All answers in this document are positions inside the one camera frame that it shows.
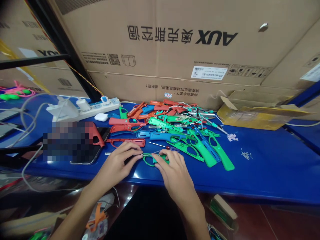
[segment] metal shelf frame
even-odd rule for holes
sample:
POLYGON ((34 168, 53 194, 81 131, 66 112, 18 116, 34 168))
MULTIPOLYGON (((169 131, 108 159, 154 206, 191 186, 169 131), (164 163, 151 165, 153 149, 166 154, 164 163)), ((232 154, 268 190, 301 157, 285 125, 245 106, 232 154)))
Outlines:
MULTIPOLYGON (((79 56, 77 55, 67 34, 65 33, 60 22, 53 13, 48 2, 46 0, 27 0, 27 2, 33 14, 36 16, 37 20, 42 25, 60 54, 54 56, 0 61, 0 70, 65 60, 71 67, 76 69, 82 76, 84 76, 94 85, 91 77, 85 70, 79 56)), ((87 93, 90 100, 92 102, 99 102, 101 95, 79 74, 77 74, 72 69, 71 71, 87 93)))

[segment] person's right hand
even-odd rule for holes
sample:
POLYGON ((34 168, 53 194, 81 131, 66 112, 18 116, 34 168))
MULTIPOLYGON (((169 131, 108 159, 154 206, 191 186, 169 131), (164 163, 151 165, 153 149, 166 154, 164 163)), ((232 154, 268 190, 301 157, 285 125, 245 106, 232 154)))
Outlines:
POLYGON ((169 160, 169 164, 157 154, 152 154, 152 156, 158 162, 155 167, 160 170, 170 197, 184 214, 190 212, 191 208, 203 209, 183 156, 176 151, 165 149, 159 153, 159 155, 163 154, 167 155, 166 159, 169 160))

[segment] screwdriver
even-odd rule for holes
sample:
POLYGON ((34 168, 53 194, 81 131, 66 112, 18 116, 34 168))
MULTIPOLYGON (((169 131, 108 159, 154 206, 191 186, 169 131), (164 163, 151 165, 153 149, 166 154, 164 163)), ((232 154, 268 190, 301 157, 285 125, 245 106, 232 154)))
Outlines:
POLYGON ((154 145, 158 145, 158 146, 160 146, 160 147, 164 147, 164 148, 169 149, 169 150, 171 150, 171 151, 177 151, 177 152, 180 152, 180 150, 179 150, 178 148, 175 148, 175 147, 162 146, 162 145, 160 145, 160 144, 156 144, 156 143, 153 143, 153 142, 149 142, 149 143, 154 144, 154 145))

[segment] blue workbench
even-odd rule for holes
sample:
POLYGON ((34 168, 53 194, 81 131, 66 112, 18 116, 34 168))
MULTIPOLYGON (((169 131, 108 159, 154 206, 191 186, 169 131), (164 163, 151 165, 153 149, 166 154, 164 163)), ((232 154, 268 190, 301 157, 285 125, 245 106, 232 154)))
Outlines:
MULTIPOLYGON (((312 125, 318 121, 293 119, 289 123, 295 125, 312 125)), ((320 154, 320 124, 312 127, 297 127, 285 125, 287 129, 300 137, 315 152, 320 154)))
MULTIPOLYGON (((34 101, 32 100, 30 106, 29 104, 27 106, 30 113, 35 115, 38 106, 42 102, 48 101, 48 97, 51 98, 51 96, 39 96, 34 101)), ((1 105, 3 108, 21 106, 21 104, 9 106, 7 103, 1 105)), ((124 107, 131 110, 133 104, 124 104, 124 107)), ((10 122, 19 123, 19 121, 20 118, 15 117, 10 122)), ((17 146, 30 145, 42 137, 43 132, 47 132, 47 128, 51 126, 51 115, 44 109, 38 119, 39 121, 46 126, 37 126, 35 133, 28 138, 29 141, 17 146)), ((109 127, 107 122, 97 122, 93 117, 86 119, 86 121, 95 122, 97 127, 109 127)), ((236 134, 238 138, 238 141, 231 142, 224 134, 217 138, 233 162, 235 170, 227 172, 221 162, 212 168, 208 168, 205 163, 182 153, 197 190, 274 201, 320 204, 320 156, 318 154, 283 128, 277 131, 268 131, 224 126, 224 129, 228 133, 236 134), (252 157, 247 160, 242 155, 243 152, 251 154, 252 157)), ((133 135, 120 135, 115 138, 120 137, 132 138, 133 135)), ((10 139, 7 139, 5 143, 0 142, 0 147, 5 147, 11 142, 13 141, 10 139)), ((167 145, 164 141, 156 142, 167 145)), ((148 139, 146 139, 146 146, 142 149, 144 152, 151 153, 160 150, 161 147, 149 144, 148 139)), ((71 165, 68 162, 48 163, 40 156, 34 163, 30 164, 26 173, 38 176, 91 180, 106 159, 104 153, 113 150, 114 148, 107 144, 97 162, 92 165, 71 165)), ((156 168, 146 165, 143 160, 135 164, 125 181, 133 184, 163 185, 160 172, 156 168)))

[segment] open cardboard box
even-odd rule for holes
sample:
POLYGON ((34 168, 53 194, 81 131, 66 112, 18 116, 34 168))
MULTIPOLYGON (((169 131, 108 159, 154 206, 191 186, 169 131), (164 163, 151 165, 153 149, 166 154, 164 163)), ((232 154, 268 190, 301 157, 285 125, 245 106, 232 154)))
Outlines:
POLYGON ((313 114, 294 104, 283 105, 290 97, 269 93, 234 91, 223 101, 218 115, 225 125, 277 130, 294 117, 313 114))

